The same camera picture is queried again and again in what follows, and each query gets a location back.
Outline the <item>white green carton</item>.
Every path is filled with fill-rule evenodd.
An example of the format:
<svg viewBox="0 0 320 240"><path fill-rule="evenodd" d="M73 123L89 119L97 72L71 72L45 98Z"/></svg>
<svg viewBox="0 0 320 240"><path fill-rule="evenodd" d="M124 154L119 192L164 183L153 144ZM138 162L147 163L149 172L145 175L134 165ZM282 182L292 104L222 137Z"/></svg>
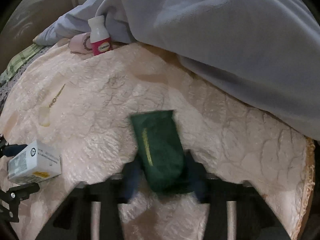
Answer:
<svg viewBox="0 0 320 240"><path fill-rule="evenodd" d="M8 162L8 180L18 185L39 183L61 173L59 153L39 140L30 143Z"/></svg>

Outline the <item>dark green packet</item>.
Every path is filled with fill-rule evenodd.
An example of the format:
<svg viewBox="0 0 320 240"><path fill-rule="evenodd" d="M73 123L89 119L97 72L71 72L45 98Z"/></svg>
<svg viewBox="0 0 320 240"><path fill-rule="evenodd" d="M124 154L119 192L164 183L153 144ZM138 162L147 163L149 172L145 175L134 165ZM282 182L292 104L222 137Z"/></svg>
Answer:
<svg viewBox="0 0 320 240"><path fill-rule="evenodd" d="M173 113L166 110L130 116L146 181L150 189L160 195L191 192L185 153Z"/></svg>

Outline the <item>green plaid cloth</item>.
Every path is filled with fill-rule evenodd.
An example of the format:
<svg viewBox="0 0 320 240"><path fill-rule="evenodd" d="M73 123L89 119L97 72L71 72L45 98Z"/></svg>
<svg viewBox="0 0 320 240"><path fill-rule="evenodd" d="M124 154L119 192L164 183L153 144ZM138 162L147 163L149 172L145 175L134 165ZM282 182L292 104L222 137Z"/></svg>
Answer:
<svg viewBox="0 0 320 240"><path fill-rule="evenodd" d="M32 44L16 54L8 63L5 71L1 74L1 85L8 82L29 59L34 57L43 48L44 46Z"/></svg>

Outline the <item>pink thermos bottle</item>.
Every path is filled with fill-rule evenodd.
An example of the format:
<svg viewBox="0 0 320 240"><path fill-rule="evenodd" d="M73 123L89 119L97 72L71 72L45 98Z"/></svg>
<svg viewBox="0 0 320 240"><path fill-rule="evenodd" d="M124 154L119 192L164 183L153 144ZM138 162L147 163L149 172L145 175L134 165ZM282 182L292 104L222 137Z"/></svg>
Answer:
<svg viewBox="0 0 320 240"><path fill-rule="evenodd" d="M79 54L92 53L93 50L90 42L90 34L91 33L82 33L71 38L68 45L71 52Z"/></svg>

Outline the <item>white pink pill bottle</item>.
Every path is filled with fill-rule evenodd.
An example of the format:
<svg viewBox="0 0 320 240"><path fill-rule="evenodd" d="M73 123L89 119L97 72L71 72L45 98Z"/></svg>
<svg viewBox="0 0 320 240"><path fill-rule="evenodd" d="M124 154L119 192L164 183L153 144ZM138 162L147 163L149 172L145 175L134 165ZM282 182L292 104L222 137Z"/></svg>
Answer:
<svg viewBox="0 0 320 240"><path fill-rule="evenodd" d="M105 27L105 17L103 15L90 18L88 25L91 29L90 43L93 55L99 55L112 50L111 37Z"/></svg>

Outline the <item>light blue duvet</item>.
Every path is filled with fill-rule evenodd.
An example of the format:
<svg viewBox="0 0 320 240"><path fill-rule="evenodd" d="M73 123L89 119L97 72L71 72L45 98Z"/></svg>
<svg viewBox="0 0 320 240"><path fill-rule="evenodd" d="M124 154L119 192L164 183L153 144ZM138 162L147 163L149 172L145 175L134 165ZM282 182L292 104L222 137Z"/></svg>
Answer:
<svg viewBox="0 0 320 240"><path fill-rule="evenodd" d="M114 42L171 51L221 90L319 139L319 0L87 0L35 42L86 33L100 15Z"/></svg>

